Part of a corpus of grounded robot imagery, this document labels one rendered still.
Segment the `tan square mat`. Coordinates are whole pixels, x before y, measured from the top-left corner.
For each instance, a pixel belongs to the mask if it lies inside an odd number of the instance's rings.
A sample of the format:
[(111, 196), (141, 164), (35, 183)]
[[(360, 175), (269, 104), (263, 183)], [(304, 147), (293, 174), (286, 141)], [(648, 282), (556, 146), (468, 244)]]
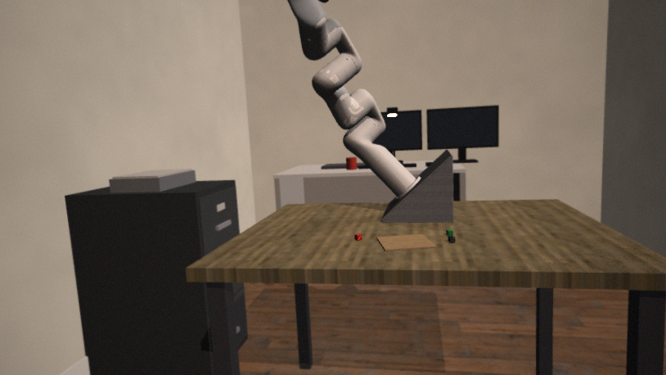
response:
[(423, 234), (377, 237), (377, 240), (385, 251), (400, 251), (437, 247)]

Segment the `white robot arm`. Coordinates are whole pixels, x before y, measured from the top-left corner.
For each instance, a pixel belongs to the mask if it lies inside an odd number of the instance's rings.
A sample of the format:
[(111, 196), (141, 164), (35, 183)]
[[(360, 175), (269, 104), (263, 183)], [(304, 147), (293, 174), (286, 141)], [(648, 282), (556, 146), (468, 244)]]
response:
[(385, 147), (373, 144), (385, 131), (385, 122), (372, 95), (364, 89), (349, 95), (343, 86), (362, 68), (349, 36), (337, 20), (326, 19), (317, 0), (287, 1), (298, 21), (303, 53), (309, 60), (319, 60), (335, 47), (340, 53), (313, 76), (313, 89), (326, 102), (337, 124), (349, 129), (343, 138), (344, 146), (378, 176), (398, 201), (421, 177), (414, 178)]

